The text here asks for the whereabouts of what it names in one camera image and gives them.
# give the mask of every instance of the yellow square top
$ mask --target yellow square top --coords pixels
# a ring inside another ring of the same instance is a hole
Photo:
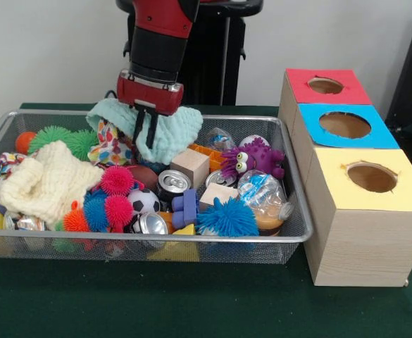
[[[316,148],[338,209],[412,211],[412,164],[400,149]]]

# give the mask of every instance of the mesh basket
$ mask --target mesh basket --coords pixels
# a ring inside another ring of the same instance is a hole
[[[88,129],[85,112],[18,111],[0,120],[0,155],[13,151],[21,132],[59,125]],[[227,130],[236,143],[250,134],[265,137],[286,153],[283,188],[294,212],[276,237],[217,237],[0,230],[0,258],[45,258],[217,263],[286,263],[298,244],[312,234],[311,217],[285,126],[277,118],[204,116],[197,143],[214,127]]]

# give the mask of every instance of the purple spiky toy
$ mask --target purple spiky toy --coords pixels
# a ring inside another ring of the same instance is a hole
[[[266,146],[260,137],[252,143],[225,151],[221,156],[226,158],[221,163],[221,175],[224,178],[233,175],[240,177],[248,170],[260,170],[279,180],[284,177],[284,169],[281,168],[284,153]]]

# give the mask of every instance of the cream knit cloth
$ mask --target cream knit cloth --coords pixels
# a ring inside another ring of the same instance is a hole
[[[103,170],[79,161],[62,142],[52,142],[26,158],[0,184],[0,204],[15,213],[32,215],[54,223],[71,210],[83,206],[84,195],[101,180]]]

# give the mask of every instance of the mint green knit cloth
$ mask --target mint green knit cloth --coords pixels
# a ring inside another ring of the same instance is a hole
[[[117,99],[104,99],[87,114],[87,122],[97,131],[99,120],[104,118],[127,136],[133,137],[137,114],[136,109],[129,108]],[[197,139],[203,124],[201,113],[193,108],[179,107],[172,116],[161,115],[157,122],[154,144],[150,149],[146,145],[150,121],[151,116],[147,114],[135,144],[145,160],[165,165],[169,165],[176,155]]]

